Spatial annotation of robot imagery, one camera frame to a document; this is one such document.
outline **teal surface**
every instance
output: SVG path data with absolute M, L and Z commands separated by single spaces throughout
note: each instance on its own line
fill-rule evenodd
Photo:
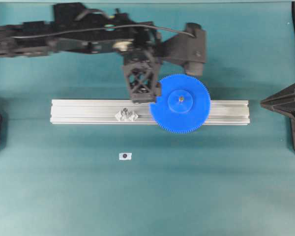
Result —
M 289 2 L 295 0 L 84 0 L 88 3 L 227 3 L 227 2 Z M 72 0 L 0 0 L 0 2 L 72 2 Z
M 52 125 L 51 99 L 128 98 L 121 57 L 0 59 L 0 236 L 295 236 L 289 121 L 259 106 L 295 82 L 291 3 L 120 7 L 159 26 L 202 24 L 201 81 L 212 99 L 248 99 L 251 124 L 186 135 Z M 0 25 L 51 17 L 49 4 L 0 3 Z M 181 72 L 166 63 L 160 78 Z

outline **mounting hole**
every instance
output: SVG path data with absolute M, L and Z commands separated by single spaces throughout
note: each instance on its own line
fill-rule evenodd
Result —
M 104 27 L 114 27 L 114 25 L 110 25 L 110 24 L 108 24 L 108 25 L 104 25 Z
M 119 153 L 119 161 L 129 161 L 131 160 L 132 153 Z

